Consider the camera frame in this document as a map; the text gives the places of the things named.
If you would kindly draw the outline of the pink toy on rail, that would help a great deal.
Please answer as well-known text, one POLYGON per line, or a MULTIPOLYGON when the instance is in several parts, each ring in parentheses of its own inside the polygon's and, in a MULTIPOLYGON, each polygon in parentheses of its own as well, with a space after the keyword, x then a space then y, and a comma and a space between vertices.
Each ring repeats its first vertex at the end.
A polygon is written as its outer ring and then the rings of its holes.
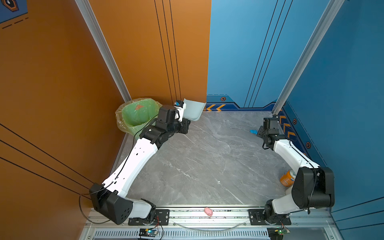
POLYGON ((204 208, 204 213, 205 213, 207 216, 212 217, 213 214, 214 214, 214 211, 213 211, 211 208, 205 207, 205 208, 204 208))

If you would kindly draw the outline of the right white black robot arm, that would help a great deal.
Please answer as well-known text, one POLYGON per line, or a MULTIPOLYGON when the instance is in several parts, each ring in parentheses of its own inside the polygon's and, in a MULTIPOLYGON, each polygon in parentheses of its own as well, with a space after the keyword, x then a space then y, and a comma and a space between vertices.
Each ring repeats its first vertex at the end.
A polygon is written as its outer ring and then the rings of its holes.
POLYGON ((321 167, 297 149, 292 141, 280 133, 277 116, 264 118, 257 136, 263 148, 280 155, 296 174, 291 191, 284 197, 269 200, 264 219, 268 224, 281 223, 291 213, 311 208, 331 208, 335 204, 335 177, 328 167, 321 167))

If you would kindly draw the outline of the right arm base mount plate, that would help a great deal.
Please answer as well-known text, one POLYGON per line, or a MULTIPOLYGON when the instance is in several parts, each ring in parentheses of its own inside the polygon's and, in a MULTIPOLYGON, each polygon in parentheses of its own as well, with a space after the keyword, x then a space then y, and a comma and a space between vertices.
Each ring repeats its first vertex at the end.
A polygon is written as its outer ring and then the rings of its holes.
POLYGON ((267 214, 265 209, 249 209, 249 220, 252 226, 285 225, 292 224, 289 215, 267 214))

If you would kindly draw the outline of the left green circuit board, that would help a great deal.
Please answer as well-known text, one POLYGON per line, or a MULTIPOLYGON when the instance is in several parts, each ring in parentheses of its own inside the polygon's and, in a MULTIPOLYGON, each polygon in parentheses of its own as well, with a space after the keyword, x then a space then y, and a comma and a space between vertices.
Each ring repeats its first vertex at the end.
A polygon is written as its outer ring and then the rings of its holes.
POLYGON ((140 229, 138 238, 139 240, 154 240, 155 238, 160 237, 158 229, 140 229))

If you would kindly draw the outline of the aluminium front rail frame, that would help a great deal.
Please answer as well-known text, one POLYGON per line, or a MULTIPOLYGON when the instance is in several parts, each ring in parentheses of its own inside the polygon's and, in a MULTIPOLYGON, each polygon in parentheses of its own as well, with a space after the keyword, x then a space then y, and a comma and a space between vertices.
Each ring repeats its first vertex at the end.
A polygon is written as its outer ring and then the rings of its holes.
POLYGON ((210 206, 212 217, 204 213, 203 206, 175 205, 160 206, 169 209, 168 226, 158 223, 155 226, 129 226, 126 219, 122 224, 113 222, 91 210, 88 221, 81 233, 81 240, 139 240, 140 229, 158 229, 160 237, 154 240, 270 240, 268 228, 288 229, 290 234, 283 240, 341 240, 328 209, 313 209, 308 214, 300 211, 290 214, 290 226, 266 225, 252 226, 249 209, 263 209, 250 205, 210 206))

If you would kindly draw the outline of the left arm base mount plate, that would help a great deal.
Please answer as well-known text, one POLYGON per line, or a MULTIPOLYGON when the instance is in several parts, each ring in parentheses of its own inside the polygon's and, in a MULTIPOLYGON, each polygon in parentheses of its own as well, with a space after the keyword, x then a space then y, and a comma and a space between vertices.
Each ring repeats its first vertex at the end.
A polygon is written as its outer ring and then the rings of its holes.
POLYGON ((168 226, 170 220, 169 209, 156 209, 155 218, 152 221, 144 220, 140 218, 129 219, 129 226, 155 226, 160 223, 162 226, 168 226))

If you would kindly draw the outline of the right green circuit board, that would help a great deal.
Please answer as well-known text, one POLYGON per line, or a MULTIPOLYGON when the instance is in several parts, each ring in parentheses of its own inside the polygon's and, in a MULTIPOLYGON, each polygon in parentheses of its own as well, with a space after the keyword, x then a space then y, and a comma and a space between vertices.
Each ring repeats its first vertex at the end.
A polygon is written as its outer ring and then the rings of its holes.
POLYGON ((268 230, 269 238, 271 240, 283 240, 285 235, 291 233, 291 231, 288 230, 288 229, 280 229, 280 228, 272 229, 272 228, 268 228, 267 230, 268 230))

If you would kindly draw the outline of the green circuit board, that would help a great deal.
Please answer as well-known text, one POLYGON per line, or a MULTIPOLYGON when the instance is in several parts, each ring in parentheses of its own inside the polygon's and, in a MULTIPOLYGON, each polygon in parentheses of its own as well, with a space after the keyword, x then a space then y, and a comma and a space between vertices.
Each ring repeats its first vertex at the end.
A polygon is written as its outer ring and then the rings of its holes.
POLYGON ((283 240, 285 235, 291 233, 291 231, 288 230, 288 229, 280 229, 280 228, 272 229, 272 228, 268 228, 267 230, 268 230, 269 238, 271 240, 283 240))
POLYGON ((140 229, 138 238, 139 240, 154 240, 155 238, 160 237, 158 229, 140 229))

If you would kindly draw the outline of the grey-blue plastic dustpan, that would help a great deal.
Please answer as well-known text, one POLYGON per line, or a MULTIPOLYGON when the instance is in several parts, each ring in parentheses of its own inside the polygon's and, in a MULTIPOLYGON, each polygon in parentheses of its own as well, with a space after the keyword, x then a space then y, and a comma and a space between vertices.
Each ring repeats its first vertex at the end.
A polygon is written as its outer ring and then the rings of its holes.
POLYGON ((191 101, 187 99, 184 99, 184 104, 186 107, 183 113, 183 118, 193 122, 196 122, 200 119, 206 107, 206 103, 191 101))

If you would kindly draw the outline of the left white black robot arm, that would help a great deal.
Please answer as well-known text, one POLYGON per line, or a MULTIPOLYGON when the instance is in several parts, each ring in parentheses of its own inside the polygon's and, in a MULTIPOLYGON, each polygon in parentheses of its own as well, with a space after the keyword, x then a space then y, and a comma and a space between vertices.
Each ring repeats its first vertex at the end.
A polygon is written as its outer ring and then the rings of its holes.
POLYGON ((159 113, 141 130, 140 136, 122 164, 102 184, 93 184, 89 194, 93 208, 117 225, 128 218, 151 223, 156 206, 147 200, 127 198, 134 180, 159 148, 174 134, 187 134, 191 121, 184 117, 186 102, 160 107, 159 113))

